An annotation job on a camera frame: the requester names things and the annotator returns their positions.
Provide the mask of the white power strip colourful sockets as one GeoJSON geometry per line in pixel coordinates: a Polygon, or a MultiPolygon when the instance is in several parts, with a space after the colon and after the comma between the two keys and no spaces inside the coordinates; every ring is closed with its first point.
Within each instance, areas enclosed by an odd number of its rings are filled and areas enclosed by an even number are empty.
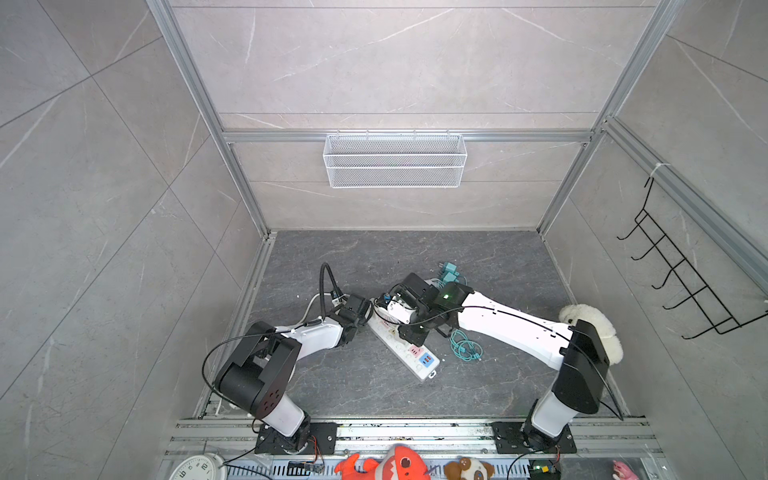
{"type": "Polygon", "coordinates": [[[432,379],[437,374],[440,359],[424,346],[416,346],[399,336],[394,324],[374,316],[367,326],[387,348],[421,381],[432,379]]]}

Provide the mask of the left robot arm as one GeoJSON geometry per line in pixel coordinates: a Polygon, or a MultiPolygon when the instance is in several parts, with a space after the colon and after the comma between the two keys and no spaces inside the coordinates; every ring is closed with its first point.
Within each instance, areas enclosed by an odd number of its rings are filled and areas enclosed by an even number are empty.
{"type": "Polygon", "coordinates": [[[270,427],[289,452],[301,451],[310,441],[311,417],[287,394],[297,362],[349,343],[373,314],[371,301],[359,295],[331,298],[332,307],[322,307],[315,318],[305,315],[292,326],[256,322],[244,335],[218,344],[235,348],[212,379],[201,367],[212,393],[270,427]]]}

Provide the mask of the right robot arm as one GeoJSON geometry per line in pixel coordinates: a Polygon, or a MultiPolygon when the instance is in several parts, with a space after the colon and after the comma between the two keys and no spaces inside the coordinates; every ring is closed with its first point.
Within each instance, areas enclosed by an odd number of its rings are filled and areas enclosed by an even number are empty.
{"type": "Polygon", "coordinates": [[[443,325],[492,337],[556,371],[549,390],[534,402],[521,428],[527,447],[553,447],[578,414],[598,412],[611,366],[624,353],[612,322],[595,307],[571,304],[555,321],[503,305],[457,282],[442,287],[411,273],[372,302],[378,320],[401,340],[422,346],[443,325]]]}

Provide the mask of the teal charger lower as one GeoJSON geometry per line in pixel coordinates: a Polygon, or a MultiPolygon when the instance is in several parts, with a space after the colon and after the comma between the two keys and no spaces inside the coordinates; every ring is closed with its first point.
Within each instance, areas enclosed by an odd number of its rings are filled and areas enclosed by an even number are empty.
{"type": "Polygon", "coordinates": [[[448,283],[457,282],[460,279],[460,276],[455,273],[444,273],[439,279],[438,279],[438,287],[443,288],[448,283]]]}

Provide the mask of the red plush lobster toy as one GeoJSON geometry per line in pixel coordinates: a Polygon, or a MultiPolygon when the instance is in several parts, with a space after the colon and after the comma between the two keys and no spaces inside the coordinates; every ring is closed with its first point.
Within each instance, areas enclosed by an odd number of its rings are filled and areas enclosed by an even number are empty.
{"type": "Polygon", "coordinates": [[[364,460],[361,470],[356,467],[360,454],[341,461],[334,469],[343,480],[430,480],[429,469],[422,457],[407,446],[395,445],[377,461],[364,460]]]}

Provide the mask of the brown white plush dog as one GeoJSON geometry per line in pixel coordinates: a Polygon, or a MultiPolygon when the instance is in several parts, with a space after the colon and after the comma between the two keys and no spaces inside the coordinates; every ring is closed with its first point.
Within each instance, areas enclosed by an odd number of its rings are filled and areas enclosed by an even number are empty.
{"type": "Polygon", "coordinates": [[[495,474],[494,467],[487,462],[472,457],[461,457],[443,467],[447,480],[490,480],[495,474]]]}

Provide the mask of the white round clock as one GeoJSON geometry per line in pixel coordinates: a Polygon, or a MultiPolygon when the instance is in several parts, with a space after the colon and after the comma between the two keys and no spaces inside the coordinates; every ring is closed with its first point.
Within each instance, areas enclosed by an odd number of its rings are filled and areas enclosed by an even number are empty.
{"type": "Polygon", "coordinates": [[[194,455],[183,460],[171,473],[169,480],[226,480],[224,459],[213,453],[194,455]]]}

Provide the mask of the pink plush toy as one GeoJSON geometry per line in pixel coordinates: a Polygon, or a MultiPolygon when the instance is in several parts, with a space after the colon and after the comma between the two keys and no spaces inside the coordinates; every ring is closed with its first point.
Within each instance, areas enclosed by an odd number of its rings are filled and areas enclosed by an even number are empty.
{"type": "Polygon", "coordinates": [[[639,476],[624,462],[613,461],[613,480],[639,480],[639,476]]]}

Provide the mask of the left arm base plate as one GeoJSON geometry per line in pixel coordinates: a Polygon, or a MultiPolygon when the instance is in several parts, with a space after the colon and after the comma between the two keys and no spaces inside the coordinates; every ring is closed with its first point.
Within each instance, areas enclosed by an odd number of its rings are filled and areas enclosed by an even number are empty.
{"type": "Polygon", "coordinates": [[[266,424],[260,427],[257,454],[331,455],[335,451],[339,425],[333,422],[302,424],[292,436],[284,436],[266,424]]]}

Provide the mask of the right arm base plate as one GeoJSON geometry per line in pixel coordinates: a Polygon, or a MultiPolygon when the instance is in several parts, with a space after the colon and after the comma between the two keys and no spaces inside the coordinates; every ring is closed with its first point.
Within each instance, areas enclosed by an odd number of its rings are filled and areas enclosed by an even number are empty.
{"type": "Polygon", "coordinates": [[[492,422],[492,439],[499,454],[544,453],[575,454],[577,447],[568,424],[556,437],[548,437],[535,428],[527,428],[524,422],[492,422]]]}

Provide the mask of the black wall hook rack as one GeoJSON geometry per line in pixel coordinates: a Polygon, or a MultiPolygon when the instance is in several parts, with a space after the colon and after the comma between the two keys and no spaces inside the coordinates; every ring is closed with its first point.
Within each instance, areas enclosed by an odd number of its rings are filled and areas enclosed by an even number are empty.
{"type": "Polygon", "coordinates": [[[681,334],[681,338],[691,341],[710,332],[722,336],[766,319],[767,311],[764,311],[749,320],[739,320],[726,306],[691,259],[683,253],[661,224],[651,215],[648,206],[653,186],[654,180],[648,178],[643,185],[645,191],[643,203],[632,220],[632,228],[626,234],[617,236],[616,239],[624,242],[638,234],[645,239],[647,249],[641,254],[631,255],[630,259],[633,262],[639,262],[653,254],[662,261],[666,268],[666,275],[659,283],[651,284],[653,290],[664,289],[671,279],[674,279],[682,288],[680,298],[675,303],[662,306],[664,311],[671,312],[683,305],[692,303],[703,316],[706,322],[705,326],[694,333],[681,334]]]}

